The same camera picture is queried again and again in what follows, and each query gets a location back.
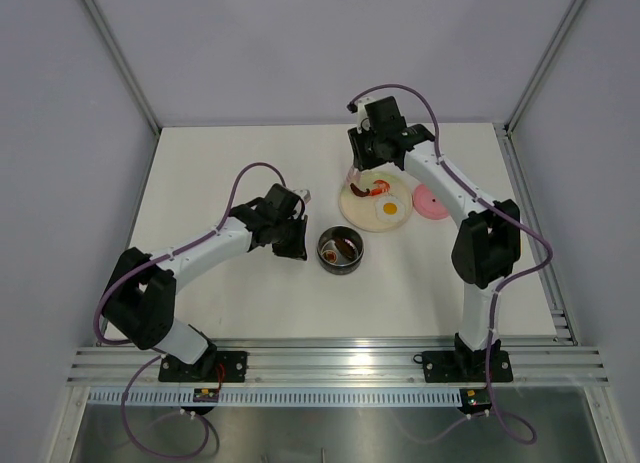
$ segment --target metal floor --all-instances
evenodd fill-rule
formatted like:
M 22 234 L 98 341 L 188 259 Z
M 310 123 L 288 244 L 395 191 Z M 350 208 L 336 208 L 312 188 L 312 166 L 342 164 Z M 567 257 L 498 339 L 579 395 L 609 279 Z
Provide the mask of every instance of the metal floor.
M 494 418 L 467 422 L 435 444 L 415 441 L 432 437 L 459 419 L 461 414 L 453 408 L 223 407 L 207 415 L 219 436 L 217 453 L 212 438 L 204 454 L 192 461 L 319 463 L 324 448 L 327 463 L 605 462 L 581 390 L 501 389 L 498 398 L 504 409 L 534 424 L 539 436 L 535 446 L 524 447 L 509 440 Z M 143 431 L 167 411 L 167 408 L 129 408 L 133 431 L 156 451 L 174 454 L 192 451 L 201 442 L 202 429 L 187 418 L 166 421 Z M 71 461 L 159 461 L 131 444 L 113 449 L 113 445 L 124 441 L 118 407 L 89 405 Z M 268 460 L 261 460 L 263 455 Z

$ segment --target gray wall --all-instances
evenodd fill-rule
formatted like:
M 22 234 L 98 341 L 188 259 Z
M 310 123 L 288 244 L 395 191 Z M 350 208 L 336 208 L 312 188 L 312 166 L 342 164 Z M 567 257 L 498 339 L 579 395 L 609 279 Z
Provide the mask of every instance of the gray wall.
M 348 100 L 389 82 L 443 120 L 504 120 L 570 0 L 98 1 L 179 126 L 351 122 Z M 424 118 L 414 101 L 403 112 Z
M 584 343 L 640 454 L 640 0 L 591 0 L 516 145 Z
M 3 461 L 33 462 L 153 138 L 76 0 L 0 0 Z

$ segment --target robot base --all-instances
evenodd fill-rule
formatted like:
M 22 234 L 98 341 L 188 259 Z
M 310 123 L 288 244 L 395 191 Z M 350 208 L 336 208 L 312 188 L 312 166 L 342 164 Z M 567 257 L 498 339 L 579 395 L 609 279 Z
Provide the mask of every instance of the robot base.
M 215 367 L 220 364 L 225 371 L 223 383 L 244 383 L 247 373 L 246 351 L 215 351 L 210 358 L 214 358 L 213 364 L 208 365 L 213 368 L 213 371 L 208 372 L 204 377 L 200 377 L 200 375 L 192 371 L 192 365 L 187 365 L 178 358 L 167 355 L 162 361 L 162 365 L 160 365 L 158 381 L 163 383 L 218 383 L 218 374 L 215 371 Z
M 485 350 L 472 351 L 456 335 L 455 349 L 450 351 L 423 351 L 422 360 L 416 355 L 414 361 L 422 365 L 426 383 L 485 383 Z M 510 383 L 513 381 L 511 361 L 506 351 L 500 350 L 500 340 L 491 348 L 491 381 Z

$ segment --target aluminum frame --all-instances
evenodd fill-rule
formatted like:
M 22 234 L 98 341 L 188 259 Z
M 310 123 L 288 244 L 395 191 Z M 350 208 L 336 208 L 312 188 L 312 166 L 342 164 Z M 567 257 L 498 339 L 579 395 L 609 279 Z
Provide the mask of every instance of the aluminum frame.
M 105 43 L 123 81 L 141 114 L 159 138 L 161 126 L 131 71 L 117 40 L 96 0 L 79 0 L 90 21 Z M 506 125 L 496 125 L 507 170 L 523 209 L 524 219 L 539 231 L 538 220 L 525 177 L 515 152 L 512 133 L 558 55 L 577 17 L 588 0 L 572 0 L 549 45 L 545 49 L 531 79 Z M 151 165 L 147 168 L 147 178 Z M 540 261 L 540 249 L 532 243 L 534 255 Z M 548 298 L 557 336 L 546 338 L 505 339 L 504 347 L 512 355 L 515 381 L 496 386 L 580 386 L 584 388 L 589 407 L 607 461 L 633 461 L 627 450 L 627 440 L 616 420 L 616 411 L 609 396 L 608 379 L 600 354 L 595 347 L 579 345 L 576 327 L 567 311 L 553 270 L 542 273 L 543 287 Z M 424 387 L 418 365 L 411 357 L 418 351 L 449 349 L 450 339 L 325 339 L 325 340 L 220 340 L 221 349 L 249 351 L 248 381 L 238 388 L 271 387 L 300 388 L 309 385 L 325 388 Z M 56 439 L 48 461 L 68 462 L 78 436 L 89 392 L 95 386 L 123 387 L 135 369 L 148 361 L 151 353 L 134 347 L 80 348 L 74 359 L 66 388 L 66 406 L 59 420 Z M 136 387 L 149 389 L 162 385 L 157 382 L 157 368 L 143 373 Z

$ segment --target pink lid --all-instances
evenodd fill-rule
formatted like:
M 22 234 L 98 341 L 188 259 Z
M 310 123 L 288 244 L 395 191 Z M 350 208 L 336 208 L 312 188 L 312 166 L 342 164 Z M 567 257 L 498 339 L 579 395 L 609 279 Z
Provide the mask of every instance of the pink lid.
M 430 220 L 442 220 L 449 216 L 449 212 L 440 200 L 424 185 L 419 185 L 413 192 L 413 207 Z

